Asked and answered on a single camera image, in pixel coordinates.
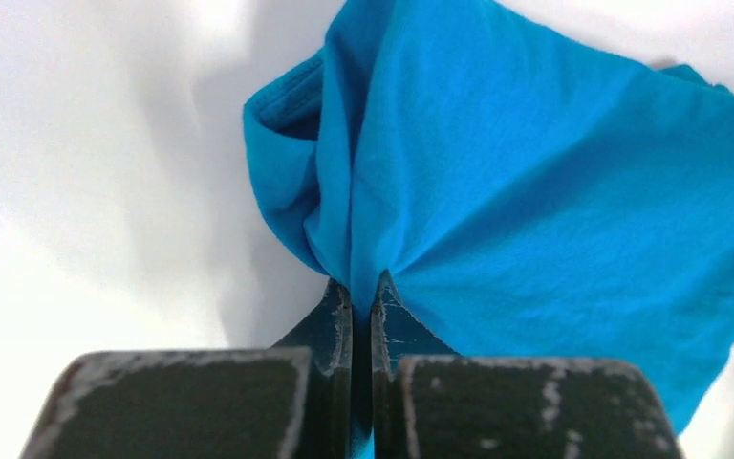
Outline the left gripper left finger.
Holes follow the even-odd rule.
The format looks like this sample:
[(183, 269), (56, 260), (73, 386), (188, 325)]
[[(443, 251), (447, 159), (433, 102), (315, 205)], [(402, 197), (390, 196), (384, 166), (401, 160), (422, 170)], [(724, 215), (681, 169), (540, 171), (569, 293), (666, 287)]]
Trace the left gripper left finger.
[(85, 354), (58, 377), (26, 458), (346, 458), (352, 305), (330, 282), (267, 349)]

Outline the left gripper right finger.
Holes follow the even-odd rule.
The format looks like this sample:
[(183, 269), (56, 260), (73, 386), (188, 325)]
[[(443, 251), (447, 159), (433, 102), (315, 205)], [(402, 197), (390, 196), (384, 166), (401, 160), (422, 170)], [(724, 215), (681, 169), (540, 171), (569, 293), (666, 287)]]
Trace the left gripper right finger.
[(378, 458), (679, 458), (653, 386), (625, 361), (465, 357), (402, 303), (371, 308)]

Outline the blue t shirt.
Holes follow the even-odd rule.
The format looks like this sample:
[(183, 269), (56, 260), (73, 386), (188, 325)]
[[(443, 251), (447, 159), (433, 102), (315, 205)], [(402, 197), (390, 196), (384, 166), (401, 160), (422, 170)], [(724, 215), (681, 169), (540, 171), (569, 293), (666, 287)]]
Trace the blue t shirt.
[(466, 355), (639, 366), (676, 429), (734, 343), (734, 95), (493, 1), (349, 1), (243, 125), (274, 234)]

